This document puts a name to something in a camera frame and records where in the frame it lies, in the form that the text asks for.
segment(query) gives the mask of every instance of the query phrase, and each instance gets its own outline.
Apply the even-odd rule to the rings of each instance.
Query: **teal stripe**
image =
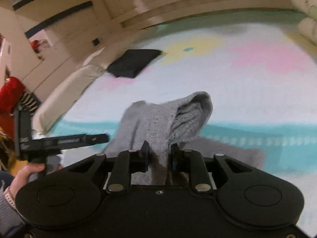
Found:
[[[118,126],[118,122],[78,123],[61,120],[51,129],[50,134],[108,133],[114,137]],[[272,174],[317,171],[317,126],[217,123],[207,124],[200,135],[243,149],[261,149],[266,153],[264,170]],[[96,145],[94,149],[100,151],[105,146]]]

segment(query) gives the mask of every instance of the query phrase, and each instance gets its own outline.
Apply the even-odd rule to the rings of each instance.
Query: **gray sleeve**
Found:
[[[14,233],[14,229],[23,225],[18,213],[9,205],[3,193],[0,194],[0,234],[7,236],[8,233]]]

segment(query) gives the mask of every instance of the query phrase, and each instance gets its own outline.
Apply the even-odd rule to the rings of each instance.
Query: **red cloth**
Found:
[[[40,45],[41,43],[38,40],[34,40],[33,42],[31,42],[31,47],[33,49],[37,49]]]
[[[14,140],[13,119],[10,115],[0,114],[0,127],[12,140]]]
[[[0,89],[0,113],[12,113],[25,90],[18,78],[9,78],[9,82]]]

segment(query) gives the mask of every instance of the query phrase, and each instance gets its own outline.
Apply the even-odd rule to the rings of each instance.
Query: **striped fabric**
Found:
[[[35,113],[37,107],[39,106],[32,94],[29,94],[27,92],[24,92],[23,95],[20,97],[20,104],[22,110],[29,111],[31,116]]]

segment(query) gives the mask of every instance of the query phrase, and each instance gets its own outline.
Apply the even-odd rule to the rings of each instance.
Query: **metal screw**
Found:
[[[200,184],[197,184],[195,186],[195,189],[198,192],[206,192],[206,191],[209,191],[211,189],[211,186],[209,184],[206,184],[206,183],[200,183]]]
[[[162,195],[162,194],[164,193],[164,191],[158,190],[158,191],[156,191],[155,193],[156,193],[157,195]]]
[[[32,234],[25,234],[23,238],[34,238],[34,236]]]
[[[123,191],[124,186],[119,183],[113,183],[109,185],[108,189],[111,192],[120,192],[120,191]]]

